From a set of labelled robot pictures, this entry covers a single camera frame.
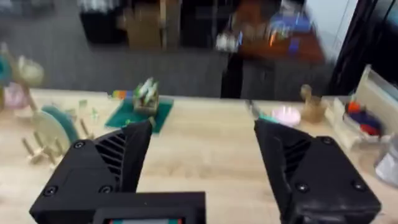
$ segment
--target gray carpet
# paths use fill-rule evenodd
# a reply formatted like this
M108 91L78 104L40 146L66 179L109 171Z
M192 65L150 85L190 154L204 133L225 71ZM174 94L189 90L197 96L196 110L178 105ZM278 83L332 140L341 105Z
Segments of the gray carpet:
M34 19L0 17L0 41L14 55L39 62L46 71L42 88L131 90L149 77L160 81L163 95L220 97L225 54L198 49L174 52L134 51L127 46L90 45L75 0L55 0L55 10ZM325 92L331 67L302 62L245 63L242 98L299 100L301 85Z
M42 88L128 90L154 77L164 95L219 97L227 63L216 52L135 52L127 46L91 46L76 1L71 0L56 0L53 13L35 19L0 18L0 41L7 42L13 54L44 67Z

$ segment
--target blue object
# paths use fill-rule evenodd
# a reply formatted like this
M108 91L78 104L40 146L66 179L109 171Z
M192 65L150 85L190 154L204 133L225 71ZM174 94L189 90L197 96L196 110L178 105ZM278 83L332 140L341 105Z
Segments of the blue object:
M239 35L238 35L238 45L239 46L242 45L242 39L243 39L243 33L241 31L241 32L239 32Z
M42 111L52 115L61 124L71 143L78 140L78 134L75 126L66 113L61 112L54 106L43 106Z
M302 14L296 14L292 16L283 16L282 14L275 14L271 17L269 22L271 29L275 29L276 27L288 27L291 31L294 32L310 32L311 31L311 22Z
M290 41L289 45L289 53L296 53L299 50L299 45L300 45L300 39L298 38L293 38Z
M377 119L375 116L369 114L366 110L361 110L360 112L357 113L351 112L347 114L352 120L356 121L358 124L365 124L378 130L380 133L382 132L381 121Z

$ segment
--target wooden figurine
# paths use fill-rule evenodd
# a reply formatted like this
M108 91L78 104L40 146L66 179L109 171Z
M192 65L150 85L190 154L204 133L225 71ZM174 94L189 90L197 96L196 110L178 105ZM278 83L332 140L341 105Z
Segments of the wooden figurine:
M18 60L16 60L9 53L7 45L4 43L1 45L1 55L3 60L7 62L6 64L9 65L12 81L21 86L24 98L26 99L27 104L30 106L32 111L37 111L36 104L30 95L29 88L33 86L39 86L42 83L44 77L43 68L38 63L26 59L24 56L20 56Z
M312 88L309 85L301 87L301 97L305 101L301 112L302 119L310 123L319 123L322 121L326 110L322 99L319 96L312 95Z

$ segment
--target screen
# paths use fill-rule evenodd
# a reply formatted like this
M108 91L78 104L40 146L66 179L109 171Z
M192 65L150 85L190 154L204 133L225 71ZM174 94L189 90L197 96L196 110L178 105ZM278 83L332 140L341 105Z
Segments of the screen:
M117 219L109 224L183 224L182 219Z

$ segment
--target teal disc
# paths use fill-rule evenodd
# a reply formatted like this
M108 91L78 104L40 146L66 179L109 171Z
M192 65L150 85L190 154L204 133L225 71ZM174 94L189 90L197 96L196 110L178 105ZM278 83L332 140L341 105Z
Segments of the teal disc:
M11 68L8 61L0 55L0 84L6 85L11 79Z
M51 114L62 125L71 143L78 140L77 130L67 114L54 106L43 106L42 111Z

